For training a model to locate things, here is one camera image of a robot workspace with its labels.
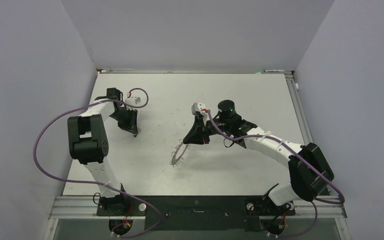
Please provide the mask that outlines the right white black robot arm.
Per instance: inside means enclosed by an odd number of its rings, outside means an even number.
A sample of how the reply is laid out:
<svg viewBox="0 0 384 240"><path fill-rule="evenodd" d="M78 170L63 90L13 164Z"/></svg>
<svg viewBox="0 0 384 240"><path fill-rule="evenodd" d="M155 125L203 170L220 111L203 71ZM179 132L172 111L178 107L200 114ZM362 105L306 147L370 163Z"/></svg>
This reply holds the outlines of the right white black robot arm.
<svg viewBox="0 0 384 240"><path fill-rule="evenodd" d="M254 150L282 164L289 172L289 182L277 183L263 195L263 209L277 213L294 200L311 202L332 182L334 173L315 143L293 143L273 135L245 120L232 100L223 100L215 116L201 102L191 106L194 123L183 138L185 145L206 145L210 137L220 135L245 149Z"/></svg>

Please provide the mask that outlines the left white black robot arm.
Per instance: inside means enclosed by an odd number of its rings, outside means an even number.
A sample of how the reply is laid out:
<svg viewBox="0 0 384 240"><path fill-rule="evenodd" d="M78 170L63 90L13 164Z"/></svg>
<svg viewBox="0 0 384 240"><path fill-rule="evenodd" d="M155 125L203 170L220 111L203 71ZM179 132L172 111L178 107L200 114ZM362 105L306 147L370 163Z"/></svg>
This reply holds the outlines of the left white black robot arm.
<svg viewBox="0 0 384 240"><path fill-rule="evenodd" d="M109 208L116 215L128 211L129 201L120 196L124 187L117 180L107 158L110 144L104 123L111 118L116 121L119 129L137 137L137 107L140 104L139 96L129 92L124 98L117 88L108 88L106 95L97 97L85 112L67 120L70 156L88 169L98 183L101 197L112 198Z"/></svg>

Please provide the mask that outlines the large silver metal keyring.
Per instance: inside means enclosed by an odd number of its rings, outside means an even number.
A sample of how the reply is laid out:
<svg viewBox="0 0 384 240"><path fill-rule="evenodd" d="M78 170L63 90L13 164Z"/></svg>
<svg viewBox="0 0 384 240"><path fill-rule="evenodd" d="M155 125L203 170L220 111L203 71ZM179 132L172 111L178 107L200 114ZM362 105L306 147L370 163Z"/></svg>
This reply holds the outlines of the large silver metal keyring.
<svg viewBox="0 0 384 240"><path fill-rule="evenodd" d="M185 144L183 139L179 140L179 144L175 146L175 150L171 153L170 165L175 167L184 159L184 154L190 149L190 144Z"/></svg>

